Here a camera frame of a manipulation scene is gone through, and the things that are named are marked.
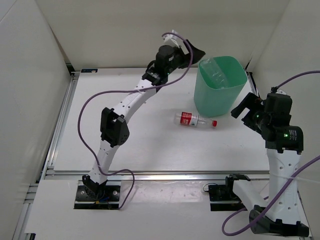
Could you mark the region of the clear bottle blue cap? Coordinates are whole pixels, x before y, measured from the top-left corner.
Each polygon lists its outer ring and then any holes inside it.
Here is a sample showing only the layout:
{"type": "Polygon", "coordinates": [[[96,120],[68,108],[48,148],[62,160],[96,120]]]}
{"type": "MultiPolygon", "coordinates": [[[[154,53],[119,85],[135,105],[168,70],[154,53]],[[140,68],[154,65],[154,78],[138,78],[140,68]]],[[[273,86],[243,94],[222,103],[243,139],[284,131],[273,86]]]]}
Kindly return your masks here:
{"type": "Polygon", "coordinates": [[[212,89],[225,89],[228,87],[227,77],[212,57],[199,63],[199,68],[205,83],[212,89]]]}

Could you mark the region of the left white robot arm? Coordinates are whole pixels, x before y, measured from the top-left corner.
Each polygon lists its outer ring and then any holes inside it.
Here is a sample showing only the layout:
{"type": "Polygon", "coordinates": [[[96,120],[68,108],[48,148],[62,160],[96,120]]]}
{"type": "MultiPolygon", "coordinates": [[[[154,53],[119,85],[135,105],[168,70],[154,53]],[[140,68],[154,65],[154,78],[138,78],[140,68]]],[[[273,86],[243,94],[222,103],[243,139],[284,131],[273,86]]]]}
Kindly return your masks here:
{"type": "Polygon", "coordinates": [[[105,187],[109,169],[118,148],[130,136],[128,123],[135,112],[162,87],[168,85],[169,75],[176,69],[189,70],[198,63],[205,52],[184,40],[188,53],[177,44],[164,44],[159,47],[155,60],[151,61],[137,86],[125,91],[126,97],[112,108],[105,107],[100,119],[100,147],[94,153],[95,163],[89,174],[83,175],[82,182],[86,193],[93,200],[106,196],[105,187]]]}

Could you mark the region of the red label bottle red cap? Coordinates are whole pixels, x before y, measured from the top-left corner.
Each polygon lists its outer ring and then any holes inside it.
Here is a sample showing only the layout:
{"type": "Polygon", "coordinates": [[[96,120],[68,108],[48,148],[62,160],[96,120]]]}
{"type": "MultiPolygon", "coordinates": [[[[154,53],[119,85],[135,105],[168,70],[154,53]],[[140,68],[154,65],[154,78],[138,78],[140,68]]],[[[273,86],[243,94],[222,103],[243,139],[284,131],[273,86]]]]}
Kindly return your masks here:
{"type": "Polygon", "coordinates": [[[216,120],[202,117],[198,113],[186,111],[176,113],[174,116],[174,123],[185,127],[202,129],[212,129],[218,125],[216,120]]]}

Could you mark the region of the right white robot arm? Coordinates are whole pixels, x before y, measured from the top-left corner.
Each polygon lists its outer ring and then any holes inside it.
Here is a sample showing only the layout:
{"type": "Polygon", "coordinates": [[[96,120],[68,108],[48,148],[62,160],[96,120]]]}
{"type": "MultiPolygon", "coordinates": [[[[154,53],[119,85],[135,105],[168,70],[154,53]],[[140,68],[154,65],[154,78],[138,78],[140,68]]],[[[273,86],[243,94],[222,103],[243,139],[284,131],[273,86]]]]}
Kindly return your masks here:
{"type": "Polygon", "coordinates": [[[298,210],[298,173],[304,150],[303,131],[290,124],[292,99],[288,95],[269,93],[262,100],[248,93],[231,111],[242,118],[245,126],[257,132],[265,141],[269,163],[269,193],[265,200],[255,191],[251,179],[243,174],[231,174],[225,179],[224,193],[230,200],[240,199],[249,211],[249,223],[244,231],[282,237],[308,237],[309,227],[301,222],[298,210]]]}

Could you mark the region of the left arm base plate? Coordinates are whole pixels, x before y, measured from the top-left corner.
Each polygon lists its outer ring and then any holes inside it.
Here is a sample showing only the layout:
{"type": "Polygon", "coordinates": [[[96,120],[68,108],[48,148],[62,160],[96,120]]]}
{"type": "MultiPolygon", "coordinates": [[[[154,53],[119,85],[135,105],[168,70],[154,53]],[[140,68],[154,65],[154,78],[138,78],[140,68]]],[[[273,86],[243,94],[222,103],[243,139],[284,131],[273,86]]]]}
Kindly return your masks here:
{"type": "Polygon", "coordinates": [[[117,210],[120,206],[121,181],[107,181],[102,191],[93,196],[79,181],[73,208],[75,210],[117,210]]]}

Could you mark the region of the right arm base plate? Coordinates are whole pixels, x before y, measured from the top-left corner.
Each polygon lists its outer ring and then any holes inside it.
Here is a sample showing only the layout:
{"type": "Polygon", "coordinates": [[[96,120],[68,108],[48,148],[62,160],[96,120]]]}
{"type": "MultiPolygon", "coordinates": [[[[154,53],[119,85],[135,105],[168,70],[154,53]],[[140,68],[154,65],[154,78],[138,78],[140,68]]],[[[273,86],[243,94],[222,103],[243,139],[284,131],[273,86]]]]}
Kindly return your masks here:
{"type": "Polygon", "coordinates": [[[235,212],[244,208],[242,201],[225,184],[207,183],[202,191],[209,195],[211,212],[235,212]]]}

